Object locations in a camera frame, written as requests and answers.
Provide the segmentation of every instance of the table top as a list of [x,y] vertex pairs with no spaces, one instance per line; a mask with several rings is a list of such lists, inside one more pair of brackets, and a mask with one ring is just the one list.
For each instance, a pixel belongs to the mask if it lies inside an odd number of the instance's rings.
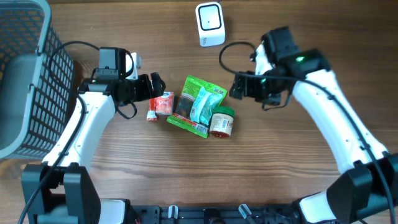
[[[218,64],[221,46],[199,45],[200,2],[53,4],[61,40],[122,47],[142,56],[139,73],[158,72],[180,94],[187,75],[229,90],[233,75]],[[255,45],[262,34],[289,25],[301,49],[320,49],[347,99],[391,153],[398,152],[398,3],[393,1],[223,1],[226,43]],[[90,75],[98,53],[70,46],[78,70]],[[251,50],[235,47],[224,61],[253,70]],[[101,198],[134,205],[263,205],[289,203],[322,190],[339,176],[333,154],[295,101],[264,112],[252,98],[227,97],[235,109],[229,139],[203,139],[166,122],[146,121],[148,102],[129,121],[116,114],[95,152],[90,176]],[[0,161],[0,223],[15,223],[24,206],[25,160]],[[366,219],[387,223],[388,213]]]

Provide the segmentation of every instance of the green package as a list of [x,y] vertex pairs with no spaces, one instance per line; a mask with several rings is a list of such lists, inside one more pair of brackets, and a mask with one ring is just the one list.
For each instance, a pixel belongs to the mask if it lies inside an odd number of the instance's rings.
[[222,99],[218,103],[218,106],[221,104],[227,93],[224,88],[221,88],[218,85],[214,85],[189,75],[185,81],[184,88],[182,89],[181,96],[178,100],[177,109],[173,115],[167,118],[167,122],[186,129],[203,138],[207,138],[208,127],[190,120],[190,112],[193,102],[195,102],[201,87],[204,87],[205,90],[210,93],[223,95]]

